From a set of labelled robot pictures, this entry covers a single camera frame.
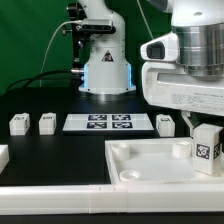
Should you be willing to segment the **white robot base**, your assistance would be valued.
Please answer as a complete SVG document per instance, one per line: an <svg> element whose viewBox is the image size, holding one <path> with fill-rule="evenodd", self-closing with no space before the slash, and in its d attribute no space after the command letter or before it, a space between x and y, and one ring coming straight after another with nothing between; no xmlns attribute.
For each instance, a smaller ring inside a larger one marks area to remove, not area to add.
<svg viewBox="0 0 224 224"><path fill-rule="evenodd" d="M113 34L93 34L89 60L84 65L81 92L97 95L118 95L134 91L131 65L125 58L125 21L107 8L104 0L78 0L87 18L83 25L106 25Z"/></svg>

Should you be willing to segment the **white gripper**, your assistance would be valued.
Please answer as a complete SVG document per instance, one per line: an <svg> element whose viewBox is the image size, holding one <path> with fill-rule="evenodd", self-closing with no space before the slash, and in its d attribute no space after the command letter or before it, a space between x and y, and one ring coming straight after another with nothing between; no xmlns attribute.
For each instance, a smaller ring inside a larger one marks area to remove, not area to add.
<svg viewBox="0 0 224 224"><path fill-rule="evenodd" d="M190 112L224 116L224 76L193 77L175 63L145 62L141 77L145 100L153 106L182 110L190 136L195 128Z"/></svg>

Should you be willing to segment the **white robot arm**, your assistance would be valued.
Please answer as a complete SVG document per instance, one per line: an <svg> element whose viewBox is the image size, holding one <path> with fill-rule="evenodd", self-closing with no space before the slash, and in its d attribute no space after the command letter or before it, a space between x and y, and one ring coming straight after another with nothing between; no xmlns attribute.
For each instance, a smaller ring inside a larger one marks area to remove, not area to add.
<svg viewBox="0 0 224 224"><path fill-rule="evenodd" d="M224 0L148 0L172 31L143 44L142 90L153 105L224 116Z"/></svg>

